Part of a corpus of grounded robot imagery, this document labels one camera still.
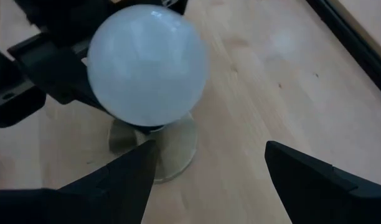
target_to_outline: white ball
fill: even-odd
[[[138,126],[184,116],[200,99],[209,72],[204,43],[193,25],[152,5],[110,16],[92,38],[87,65],[101,105]]]

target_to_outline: black mount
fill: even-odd
[[[92,92],[87,56],[92,35],[110,15],[135,4],[162,6],[161,0],[15,0],[41,33],[0,53],[0,128],[12,126],[45,104],[50,95],[65,105],[73,100],[105,109]],[[183,15],[187,0],[169,8]],[[133,126],[144,134],[157,127]]]

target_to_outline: wooden table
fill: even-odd
[[[34,30],[1,2],[0,48]],[[143,223],[290,223],[264,160],[282,142],[381,184],[381,92],[303,0],[190,0],[211,73],[192,114],[198,151],[155,185]],[[61,187],[115,158],[111,118],[47,105],[0,129],[0,189]]]

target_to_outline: light wood surface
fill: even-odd
[[[329,2],[381,56],[381,0],[329,0]]]
[[[14,44],[5,34],[29,28],[3,2],[2,49]],[[263,157],[268,140],[381,184],[381,92],[305,1],[190,0],[186,17],[211,62],[192,112],[198,151],[153,187],[143,223],[290,223]],[[49,98],[0,129],[0,189],[58,188],[111,161],[110,122]]]

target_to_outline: frosted glass sphere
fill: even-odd
[[[194,26],[152,5],[110,16],[92,38],[87,65],[101,105],[138,126],[164,125],[187,114],[209,73],[205,45]]]

